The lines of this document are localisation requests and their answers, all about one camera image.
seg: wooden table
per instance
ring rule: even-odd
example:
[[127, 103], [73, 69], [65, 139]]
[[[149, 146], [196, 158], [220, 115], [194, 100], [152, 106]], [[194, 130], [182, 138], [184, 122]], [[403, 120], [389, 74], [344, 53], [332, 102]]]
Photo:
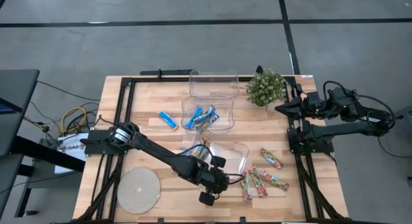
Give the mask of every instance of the wooden table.
[[[107, 120], [114, 119], [120, 89], [120, 76], [106, 77], [98, 115]], [[315, 82], [312, 77], [296, 76], [296, 82], [302, 84], [305, 92], [315, 91]], [[268, 197], [258, 198], [257, 191], [250, 184], [253, 202], [242, 201], [240, 184], [231, 185], [223, 192], [220, 199], [216, 200], [213, 207], [208, 207], [198, 201], [200, 188], [185, 180], [178, 178], [170, 167], [148, 154], [132, 150], [126, 154], [123, 164], [122, 176], [135, 167], [151, 168], [160, 178], [162, 191], [158, 203], [149, 212], [141, 215], [132, 215], [123, 210], [117, 203], [115, 221], [144, 221], [156, 222], [158, 218], [165, 221], [239, 221], [245, 216], [247, 221], [304, 221], [304, 210], [299, 190], [297, 170], [294, 155], [289, 151], [286, 129], [288, 121], [286, 116], [274, 111], [272, 104], [267, 111], [257, 107], [246, 100], [246, 82], [240, 82], [240, 93], [234, 103], [235, 125], [227, 135], [219, 136], [220, 142], [237, 142], [249, 148], [246, 169], [256, 166], [266, 169], [269, 174], [277, 176], [291, 184], [288, 192], [283, 192], [269, 184], [265, 184]], [[188, 96], [189, 84], [187, 82], [139, 82], [136, 84], [135, 97], [131, 121], [140, 127], [140, 131], [158, 144], [175, 153], [189, 147], [192, 136], [187, 135], [183, 128], [172, 131], [164, 121], [158, 118], [159, 111], [165, 111], [180, 123], [182, 99]], [[124, 99], [122, 117], [126, 109], [128, 91]], [[324, 125], [321, 120], [315, 120], [317, 125]], [[109, 126], [99, 122], [97, 129], [107, 129]], [[277, 170], [266, 162], [259, 150], [264, 147], [280, 158], [285, 168]], [[347, 216], [346, 205], [342, 194], [341, 184], [337, 169], [328, 156], [322, 153], [313, 154], [314, 166], [320, 190], [344, 216]], [[90, 156], [84, 168], [82, 183], [73, 218], [79, 217], [90, 205], [91, 194], [95, 184], [97, 167], [100, 155]], [[101, 170], [97, 192], [100, 190], [103, 175]], [[314, 199], [308, 188], [312, 208], [312, 216], [316, 217]], [[109, 212], [111, 191], [106, 197], [103, 217]]]

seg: red and green wrapper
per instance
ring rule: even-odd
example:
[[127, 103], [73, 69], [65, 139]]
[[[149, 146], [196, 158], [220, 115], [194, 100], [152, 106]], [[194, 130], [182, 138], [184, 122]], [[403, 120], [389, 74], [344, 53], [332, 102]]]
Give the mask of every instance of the red and green wrapper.
[[279, 188], [283, 191], [287, 191], [289, 189], [289, 183], [286, 182], [282, 182], [280, 181], [278, 178], [269, 175], [266, 170], [262, 170], [260, 172], [260, 178], [262, 178], [262, 180], [266, 181], [267, 183], [273, 185], [276, 188]]
[[271, 153], [269, 153], [266, 149], [260, 149], [260, 154], [262, 154], [262, 156], [265, 157], [266, 161], [273, 165], [276, 169], [283, 168], [282, 162]]
[[268, 196], [268, 193], [266, 192], [265, 186], [263, 185], [263, 181], [260, 178], [260, 175], [256, 170], [256, 167], [251, 167], [247, 172], [250, 174], [250, 177], [252, 178], [252, 181], [255, 184], [259, 197], [266, 198]]
[[240, 181], [240, 185], [242, 186], [243, 201], [252, 202], [252, 194], [250, 193], [250, 185], [249, 185], [249, 176], [247, 172], [243, 172], [242, 175], [244, 177]]

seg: black table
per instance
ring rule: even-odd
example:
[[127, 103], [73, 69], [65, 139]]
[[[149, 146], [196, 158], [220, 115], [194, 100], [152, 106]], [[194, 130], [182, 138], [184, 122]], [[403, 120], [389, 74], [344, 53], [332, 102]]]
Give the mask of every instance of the black table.
[[[0, 98], [22, 109], [21, 113], [0, 115], [0, 217], [6, 207], [11, 188], [16, 176], [30, 177], [34, 167], [23, 165], [23, 156], [82, 172], [84, 162], [42, 144], [17, 136], [24, 114], [33, 95], [39, 70], [0, 70]], [[16, 212], [16, 217], [23, 216], [30, 189], [24, 190]]]

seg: potted plant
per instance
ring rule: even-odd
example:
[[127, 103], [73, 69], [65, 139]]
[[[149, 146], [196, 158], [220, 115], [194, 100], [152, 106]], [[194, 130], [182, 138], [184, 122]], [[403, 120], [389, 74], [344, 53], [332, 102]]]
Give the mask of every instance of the potted plant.
[[248, 101], [258, 106], [267, 106], [276, 100], [283, 99], [286, 92], [285, 79], [271, 70], [263, 70], [246, 86]]

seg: concrete floor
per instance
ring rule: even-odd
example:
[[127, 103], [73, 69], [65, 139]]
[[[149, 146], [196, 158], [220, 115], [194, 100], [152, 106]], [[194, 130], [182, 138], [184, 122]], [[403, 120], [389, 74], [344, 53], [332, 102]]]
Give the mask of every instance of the concrete floor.
[[[412, 0], [285, 1], [290, 19], [412, 17]], [[280, 18], [278, 0], [6, 0], [0, 9], [0, 23]], [[412, 105], [411, 23], [293, 24], [291, 29], [301, 73], [314, 75], [318, 90], [324, 81], [338, 80], [394, 110]], [[106, 75], [158, 68], [254, 73], [261, 64], [292, 73], [282, 24], [0, 28], [0, 43], [0, 69], [37, 68], [40, 80], [86, 97], [99, 98]], [[32, 101], [52, 118], [85, 103], [43, 85]], [[26, 114], [44, 120], [33, 107]], [[382, 143], [392, 153], [412, 155], [412, 139], [403, 127], [399, 122]], [[19, 134], [34, 141], [43, 137], [25, 123]], [[350, 216], [410, 223], [412, 189], [406, 176], [412, 176], [412, 160], [386, 155], [373, 137], [338, 136], [333, 142]], [[41, 213], [15, 219], [22, 189], [13, 189], [1, 224], [71, 219], [77, 188], [36, 189], [28, 208]]]

